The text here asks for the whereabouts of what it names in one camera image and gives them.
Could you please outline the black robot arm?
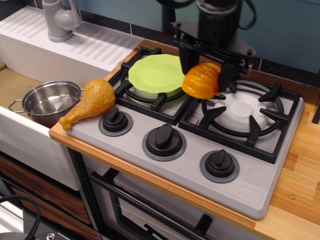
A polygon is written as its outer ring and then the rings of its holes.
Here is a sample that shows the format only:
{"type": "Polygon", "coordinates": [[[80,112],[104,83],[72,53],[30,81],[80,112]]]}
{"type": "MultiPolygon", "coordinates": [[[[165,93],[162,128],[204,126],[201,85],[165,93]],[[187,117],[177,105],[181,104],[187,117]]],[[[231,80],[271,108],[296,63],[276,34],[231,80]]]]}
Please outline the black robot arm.
{"type": "Polygon", "coordinates": [[[183,73],[205,57],[221,64],[219,90],[236,92],[236,80],[240,74],[250,72],[257,53],[237,33],[239,29],[252,28],[256,22],[254,4],[250,0],[246,3],[254,15],[246,26],[240,25],[241,0],[198,0],[197,23],[177,20],[172,23],[183,73]]]}

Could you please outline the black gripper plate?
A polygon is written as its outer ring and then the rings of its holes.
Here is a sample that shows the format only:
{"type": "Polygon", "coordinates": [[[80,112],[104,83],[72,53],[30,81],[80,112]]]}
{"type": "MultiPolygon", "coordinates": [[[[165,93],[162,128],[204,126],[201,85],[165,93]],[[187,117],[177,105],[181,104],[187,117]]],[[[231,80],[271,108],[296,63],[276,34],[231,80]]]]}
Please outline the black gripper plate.
{"type": "Polygon", "coordinates": [[[175,21],[174,42],[178,45],[179,58],[184,75],[199,63],[201,56],[222,65],[219,74],[219,91],[229,89],[236,92],[239,72],[248,74],[252,69],[252,59],[257,52],[237,33],[225,45],[215,46],[198,38],[198,24],[195,22],[175,21]]]}

